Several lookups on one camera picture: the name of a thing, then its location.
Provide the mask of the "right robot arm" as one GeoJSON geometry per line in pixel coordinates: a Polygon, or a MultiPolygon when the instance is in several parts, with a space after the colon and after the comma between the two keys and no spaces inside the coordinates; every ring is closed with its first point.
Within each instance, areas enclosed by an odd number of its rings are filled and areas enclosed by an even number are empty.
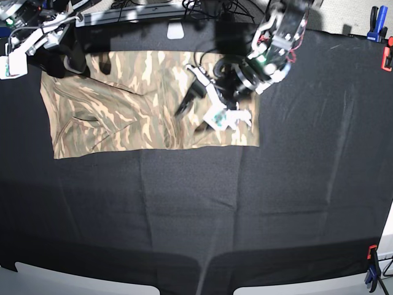
{"type": "Polygon", "coordinates": [[[66,72],[82,74],[87,68],[76,23],[80,12],[59,11],[53,1],[1,1],[1,22],[10,30],[1,56],[1,79],[16,79],[28,66],[52,77],[66,72]]]}

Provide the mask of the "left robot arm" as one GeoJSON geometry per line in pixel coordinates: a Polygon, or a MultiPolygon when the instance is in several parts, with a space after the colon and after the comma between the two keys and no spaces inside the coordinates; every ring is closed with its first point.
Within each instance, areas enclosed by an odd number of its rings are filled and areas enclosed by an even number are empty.
{"type": "Polygon", "coordinates": [[[251,126],[252,114],[240,108],[241,100],[262,94],[288,75],[304,38],[309,10],[321,5],[322,1],[275,1],[268,5],[245,57],[223,56],[214,64],[212,76],[201,64],[187,65],[194,80],[174,116],[184,117],[194,99],[208,97],[211,105],[201,127],[225,131],[236,129],[240,122],[251,126]]]}

